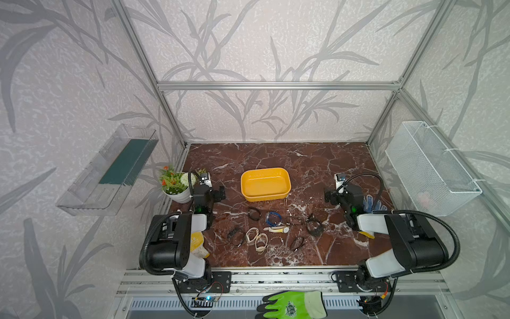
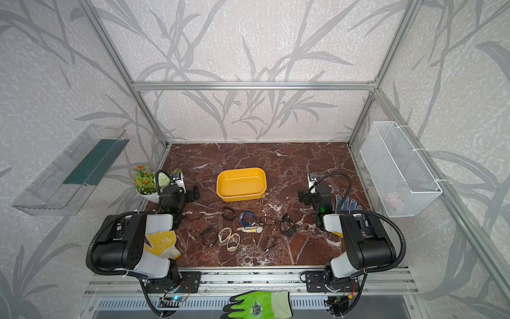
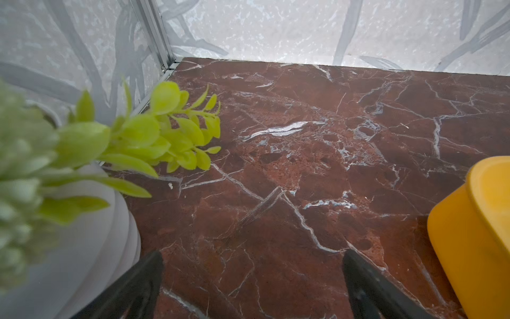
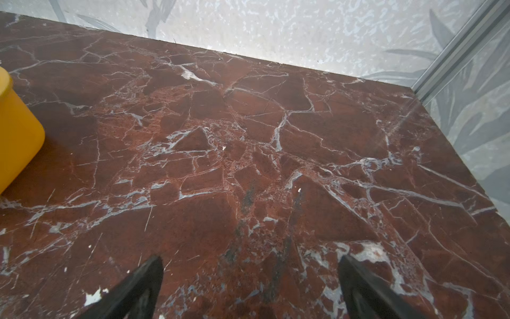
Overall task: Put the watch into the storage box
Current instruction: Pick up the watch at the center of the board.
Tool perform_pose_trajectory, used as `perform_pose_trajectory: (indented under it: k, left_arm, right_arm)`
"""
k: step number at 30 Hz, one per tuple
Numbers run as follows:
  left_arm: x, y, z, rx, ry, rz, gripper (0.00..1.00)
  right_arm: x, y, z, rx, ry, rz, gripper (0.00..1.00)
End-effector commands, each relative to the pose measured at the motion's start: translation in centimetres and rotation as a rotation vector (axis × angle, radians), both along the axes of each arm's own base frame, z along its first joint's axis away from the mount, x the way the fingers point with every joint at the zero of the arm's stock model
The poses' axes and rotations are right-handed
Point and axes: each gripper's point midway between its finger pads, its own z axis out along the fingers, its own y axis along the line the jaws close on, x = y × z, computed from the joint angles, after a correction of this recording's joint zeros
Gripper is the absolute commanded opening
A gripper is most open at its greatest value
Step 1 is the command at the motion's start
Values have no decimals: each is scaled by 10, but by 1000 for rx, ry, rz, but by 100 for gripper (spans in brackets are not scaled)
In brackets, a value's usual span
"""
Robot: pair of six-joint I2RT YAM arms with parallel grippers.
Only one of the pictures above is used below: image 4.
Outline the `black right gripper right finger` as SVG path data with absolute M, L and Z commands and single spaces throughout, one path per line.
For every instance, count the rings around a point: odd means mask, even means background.
M 337 273 L 350 318 L 424 318 L 353 257 L 342 256 Z

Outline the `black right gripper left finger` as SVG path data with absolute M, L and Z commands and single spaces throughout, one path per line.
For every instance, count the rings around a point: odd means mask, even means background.
M 152 318 L 163 282 L 163 261 L 152 255 L 79 318 Z

